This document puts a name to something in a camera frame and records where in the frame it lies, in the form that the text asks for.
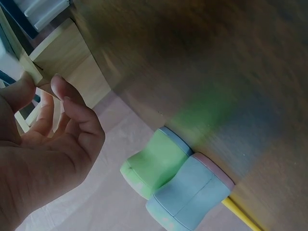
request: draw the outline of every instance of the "wooden surface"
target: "wooden surface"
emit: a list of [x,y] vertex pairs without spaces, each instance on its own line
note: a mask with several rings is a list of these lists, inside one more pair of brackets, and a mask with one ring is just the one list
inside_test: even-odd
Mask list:
[[41,67],[48,77],[59,73],[68,77],[91,55],[77,26],[65,20],[30,54],[30,59]]
[[76,0],[115,92],[237,184],[263,229],[308,227],[308,2]]

